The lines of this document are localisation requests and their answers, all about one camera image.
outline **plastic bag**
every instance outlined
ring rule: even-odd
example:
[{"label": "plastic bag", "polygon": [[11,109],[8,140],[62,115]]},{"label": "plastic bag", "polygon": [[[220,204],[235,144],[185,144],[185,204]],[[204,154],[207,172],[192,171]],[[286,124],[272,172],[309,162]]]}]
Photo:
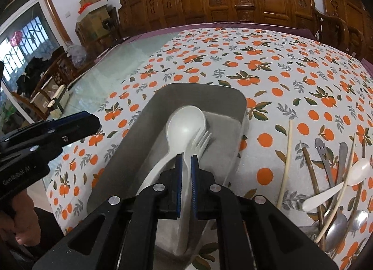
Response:
[{"label": "plastic bag", "polygon": [[81,67],[87,60],[87,51],[83,46],[75,45],[71,42],[66,43],[67,52],[71,55],[71,61],[76,68]]}]

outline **white plastic spoon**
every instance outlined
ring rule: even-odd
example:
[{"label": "white plastic spoon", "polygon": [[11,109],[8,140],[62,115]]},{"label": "white plastic spoon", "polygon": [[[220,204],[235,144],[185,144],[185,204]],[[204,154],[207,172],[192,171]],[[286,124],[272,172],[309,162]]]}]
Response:
[{"label": "white plastic spoon", "polygon": [[[364,157],[358,160],[358,162],[353,165],[350,170],[351,173],[349,175],[347,185],[355,186],[361,183],[369,175],[371,171],[370,162],[367,158]],[[309,212],[317,206],[320,206],[322,203],[326,202],[329,198],[340,191],[342,187],[343,182],[318,195],[306,199],[302,204],[302,210],[304,212]]]},{"label": "white plastic spoon", "polygon": [[168,152],[148,173],[136,195],[158,180],[164,166],[177,154],[185,151],[193,136],[196,134],[200,136],[205,131],[206,117],[199,108],[195,106],[183,106],[171,114],[166,124]]}]

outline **tablecloth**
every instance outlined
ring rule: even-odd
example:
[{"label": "tablecloth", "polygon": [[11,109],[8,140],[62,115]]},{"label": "tablecloth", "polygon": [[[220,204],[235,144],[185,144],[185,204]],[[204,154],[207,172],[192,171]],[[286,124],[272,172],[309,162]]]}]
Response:
[{"label": "tablecloth", "polygon": [[[334,175],[339,143],[344,141],[350,148],[354,133],[358,136],[354,161],[361,158],[365,142],[366,156],[372,162],[372,79],[359,61],[319,42],[280,32],[223,27],[182,31],[120,87],[113,88],[95,112],[100,130],[73,145],[57,166],[47,195],[65,233],[86,216],[92,188],[146,103],[158,89],[174,82],[231,86],[247,98],[249,126],[231,180],[236,195],[262,194],[277,202],[287,125],[293,120],[292,161],[281,211],[298,226],[310,226],[315,221],[315,214],[299,207],[313,195],[301,144],[308,147],[321,190],[329,184],[314,148],[316,137],[328,147]],[[334,261],[340,269],[350,265],[373,231],[372,188],[373,177],[369,177],[364,181],[359,209],[370,216],[338,248]],[[357,187],[348,187],[344,196],[347,218],[356,191]],[[216,231],[211,233],[206,242],[211,239],[208,247],[216,249]],[[198,256],[193,265],[216,269],[215,249]]]}]

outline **gray plastic tray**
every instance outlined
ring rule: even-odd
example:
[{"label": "gray plastic tray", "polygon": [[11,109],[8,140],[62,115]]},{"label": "gray plastic tray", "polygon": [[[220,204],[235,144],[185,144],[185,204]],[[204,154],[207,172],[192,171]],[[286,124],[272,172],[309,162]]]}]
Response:
[{"label": "gray plastic tray", "polygon": [[[185,105],[194,105],[204,112],[207,129],[212,133],[200,160],[200,168],[214,173],[217,183],[228,184],[247,123],[244,95],[237,89],[225,86],[169,84],[160,89],[144,107],[107,164],[88,200],[88,213],[110,196],[128,198],[136,195],[147,174],[167,153],[165,126],[169,116]],[[166,169],[173,165],[171,161]],[[194,252],[205,225],[206,221],[191,219],[187,255],[182,259],[175,260],[172,255],[156,247],[154,269],[164,269],[163,265],[168,260],[173,260],[169,264],[172,269],[184,269],[187,256]]]}]

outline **wooden furniture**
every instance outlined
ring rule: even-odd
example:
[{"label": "wooden furniture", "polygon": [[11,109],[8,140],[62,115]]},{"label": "wooden furniture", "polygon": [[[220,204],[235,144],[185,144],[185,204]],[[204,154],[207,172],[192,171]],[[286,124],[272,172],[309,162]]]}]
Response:
[{"label": "wooden furniture", "polygon": [[359,57],[364,50],[364,40],[356,25],[350,25],[350,36],[343,19],[327,18],[317,12],[314,0],[120,0],[120,3],[120,26],[123,35],[128,36],[204,22],[265,23],[309,29],[313,34],[322,25],[321,42]]},{"label": "wooden furniture", "polygon": [[122,37],[116,8],[113,7],[111,10],[108,10],[108,14],[114,22],[114,29],[111,31],[112,33],[97,38],[94,41],[87,39],[87,36],[84,34],[83,29],[81,29],[78,23],[75,25],[75,33],[78,36],[81,45],[86,48],[91,60],[95,60],[104,50],[112,47],[115,38],[119,39]]},{"label": "wooden furniture", "polygon": [[347,51],[349,47],[349,30],[347,24],[340,18],[325,16],[318,10],[314,10],[318,24],[318,40],[326,45]]},{"label": "wooden furniture", "polygon": [[29,99],[20,96],[18,93],[12,91],[11,92],[12,96],[14,96],[20,103],[22,103],[25,107],[29,108],[32,110],[36,116],[41,119],[41,120],[47,120],[49,112],[47,111],[46,113],[43,113],[36,105],[30,102]]},{"label": "wooden furniture", "polygon": [[57,57],[57,59],[55,59],[55,61],[53,61],[51,66],[47,69],[47,71],[44,73],[44,75],[36,85],[34,91],[30,96],[30,99],[33,99],[39,92],[47,99],[48,102],[50,102],[48,93],[45,92],[42,88],[45,82],[50,77],[54,79],[57,86],[67,86],[77,77],[77,70],[66,52],[63,52],[60,56]]},{"label": "wooden furniture", "polygon": [[373,62],[373,20],[361,0],[323,0],[329,16],[341,18],[348,25],[350,42],[348,53],[361,60]]}]

